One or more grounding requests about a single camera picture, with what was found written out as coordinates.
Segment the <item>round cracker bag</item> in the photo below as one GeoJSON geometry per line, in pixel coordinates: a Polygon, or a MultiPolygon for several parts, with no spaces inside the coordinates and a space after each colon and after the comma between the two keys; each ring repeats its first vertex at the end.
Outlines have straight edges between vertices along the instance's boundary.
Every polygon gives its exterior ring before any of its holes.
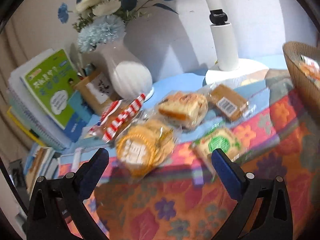
{"type": "Polygon", "coordinates": [[[176,145],[175,129],[159,120],[136,119],[116,139],[116,155],[131,178],[140,179],[161,165],[176,145]]]}

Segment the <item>blue white artificial flowers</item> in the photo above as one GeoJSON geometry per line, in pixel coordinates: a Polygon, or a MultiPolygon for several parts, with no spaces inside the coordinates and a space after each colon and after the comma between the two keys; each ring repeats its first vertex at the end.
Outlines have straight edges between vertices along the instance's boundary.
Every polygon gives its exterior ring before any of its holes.
{"type": "Polygon", "coordinates": [[[158,7],[176,13],[164,4],[175,0],[76,0],[74,10],[62,3],[57,18],[66,24],[69,15],[77,17],[72,24],[78,33],[77,47],[80,53],[89,53],[101,44],[112,43],[123,38],[126,25],[147,14],[149,7],[158,7]]]}

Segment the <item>white desk lamp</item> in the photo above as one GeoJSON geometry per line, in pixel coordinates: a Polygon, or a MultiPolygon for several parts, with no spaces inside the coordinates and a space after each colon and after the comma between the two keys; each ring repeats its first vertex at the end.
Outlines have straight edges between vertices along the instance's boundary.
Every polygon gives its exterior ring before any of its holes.
{"type": "Polygon", "coordinates": [[[212,23],[210,30],[217,57],[214,67],[206,72],[206,84],[210,85],[267,69],[267,66],[261,62],[239,58],[233,26],[228,22],[221,0],[206,0],[206,2],[210,10],[209,19],[212,23]]]}

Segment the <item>orange label sponge cake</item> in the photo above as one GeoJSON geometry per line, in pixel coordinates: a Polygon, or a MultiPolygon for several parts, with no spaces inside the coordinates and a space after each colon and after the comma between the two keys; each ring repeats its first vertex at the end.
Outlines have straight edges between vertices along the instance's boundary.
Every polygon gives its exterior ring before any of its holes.
{"type": "Polygon", "coordinates": [[[178,91],[167,95],[156,109],[170,124],[193,130],[206,116],[208,101],[203,94],[178,91]]]}

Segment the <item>white ribbed vase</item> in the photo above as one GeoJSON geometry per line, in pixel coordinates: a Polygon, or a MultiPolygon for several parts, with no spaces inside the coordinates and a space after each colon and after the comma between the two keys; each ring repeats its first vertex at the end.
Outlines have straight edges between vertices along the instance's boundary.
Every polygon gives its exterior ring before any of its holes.
{"type": "Polygon", "coordinates": [[[154,94],[153,80],[149,69],[129,51],[124,37],[102,43],[97,52],[103,57],[105,70],[116,93],[123,99],[134,99],[145,94],[148,101],[154,94]]]}

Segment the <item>lilac stick sachet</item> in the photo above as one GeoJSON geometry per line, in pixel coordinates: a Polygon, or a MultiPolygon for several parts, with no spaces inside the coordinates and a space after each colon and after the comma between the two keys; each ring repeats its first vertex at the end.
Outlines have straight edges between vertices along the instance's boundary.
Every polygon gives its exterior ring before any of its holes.
{"type": "Polygon", "coordinates": [[[80,160],[82,155],[82,148],[76,148],[73,156],[73,162],[71,166],[71,171],[76,172],[80,166],[80,160]]]}

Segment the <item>brown wafer biscuit packet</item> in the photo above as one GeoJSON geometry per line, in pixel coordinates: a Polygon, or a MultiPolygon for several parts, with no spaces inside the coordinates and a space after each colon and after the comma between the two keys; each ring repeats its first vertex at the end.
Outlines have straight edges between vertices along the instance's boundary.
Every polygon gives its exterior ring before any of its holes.
{"type": "Polygon", "coordinates": [[[237,121],[248,110],[249,101],[226,85],[220,84],[208,93],[208,101],[231,121],[237,121]]]}

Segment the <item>orange biscuit packet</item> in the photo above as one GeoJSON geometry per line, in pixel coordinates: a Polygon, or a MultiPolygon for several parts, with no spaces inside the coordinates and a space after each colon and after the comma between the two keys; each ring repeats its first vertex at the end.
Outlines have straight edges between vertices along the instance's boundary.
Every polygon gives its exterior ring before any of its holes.
{"type": "Polygon", "coordinates": [[[319,88],[320,77],[318,62],[304,55],[302,55],[300,58],[300,70],[309,80],[311,80],[319,88]]]}

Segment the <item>bamboo pen holder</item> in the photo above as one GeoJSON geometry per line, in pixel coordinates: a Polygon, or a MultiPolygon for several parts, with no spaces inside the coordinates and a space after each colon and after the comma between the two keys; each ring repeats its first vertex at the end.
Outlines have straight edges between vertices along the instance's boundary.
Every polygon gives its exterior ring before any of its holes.
{"type": "Polygon", "coordinates": [[[108,105],[121,99],[109,78],[98,69],[77,83],[74,88],[80,92],[96,115],[102,115],[108,105]]]}

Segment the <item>green label square pastry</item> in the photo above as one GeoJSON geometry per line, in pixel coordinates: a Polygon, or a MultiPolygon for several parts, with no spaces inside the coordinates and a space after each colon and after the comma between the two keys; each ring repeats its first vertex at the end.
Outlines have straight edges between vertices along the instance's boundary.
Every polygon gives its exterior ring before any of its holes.
{"type": "Polygon", "coordinates": [[[191,143],[190,148],[200,157],[210,160],[213,150],[221,149],[231,161],[238,159],[245,147],[240,139],[228,128],[213,128],[204,136],[191,143]]]}

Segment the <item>floral woven table cloth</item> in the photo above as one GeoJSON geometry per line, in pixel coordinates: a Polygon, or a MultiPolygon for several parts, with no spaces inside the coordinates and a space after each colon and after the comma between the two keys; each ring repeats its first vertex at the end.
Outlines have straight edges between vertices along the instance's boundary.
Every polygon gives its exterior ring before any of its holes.
{"type": "MultiPolygon", "coordinates": [[[[319,126],[289,78],[238,89],[258,113],[233,127],[248,150],[242,169],[258,178],[282,176],[289,193],[293,236],[319,215],[319,126]]],[[[114,156],[97,189],[84,201],[110,239],[210,239],[236,202],[190,149],[188,134],[163,166],[141,181],[126,182],[114,156]]]]}

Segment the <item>small blue card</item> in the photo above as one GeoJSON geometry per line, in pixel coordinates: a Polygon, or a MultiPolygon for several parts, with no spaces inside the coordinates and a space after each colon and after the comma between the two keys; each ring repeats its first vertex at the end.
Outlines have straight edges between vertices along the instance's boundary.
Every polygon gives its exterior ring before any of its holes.
{"type": "Polygon", "coordinates": [[[83,99],[79,91],[75,91],[73,95],[68,100],[68,104],[75,111],[75,113],[80,116],[85,123],[89,123],[92,115],[94,114],[91,107],[83,99]]]}

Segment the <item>red white bread bag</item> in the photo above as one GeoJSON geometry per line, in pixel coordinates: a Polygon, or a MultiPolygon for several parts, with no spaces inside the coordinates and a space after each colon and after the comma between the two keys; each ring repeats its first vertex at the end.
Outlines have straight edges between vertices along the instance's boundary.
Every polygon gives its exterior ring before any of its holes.
{"type": "Polygon", "coordinates": [[[133,100],[112,102],[104,109],[99,122],[90,128],[88,135],[98,137],[105,143],[113,141],[139,113],[145,98],[142,93],[133,100]]]}

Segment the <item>green grammar book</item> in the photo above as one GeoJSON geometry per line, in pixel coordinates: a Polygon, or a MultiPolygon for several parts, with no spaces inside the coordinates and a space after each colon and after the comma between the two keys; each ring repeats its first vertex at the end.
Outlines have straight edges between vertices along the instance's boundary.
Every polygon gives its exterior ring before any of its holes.
{"type": "Polygon", "coordinates": [[[54,51],[24,73],[22,81],[45,113],[71,142],[76,142],[87,123],[68,104],[80,79],[65,50],[54,51]]]}

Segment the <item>flat book stack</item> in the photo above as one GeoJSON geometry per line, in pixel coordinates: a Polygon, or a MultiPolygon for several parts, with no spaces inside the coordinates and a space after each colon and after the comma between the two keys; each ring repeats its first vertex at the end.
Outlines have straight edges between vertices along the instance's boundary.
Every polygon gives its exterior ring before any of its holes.
{"type": "Polygon", "coordinates": [[[31,196],[36,180],[39,176],[53,179],[58,171],[60,152],[52,147],[34,144],[27,156],[23,175],[27,185],[27,194],[31,196]]]}

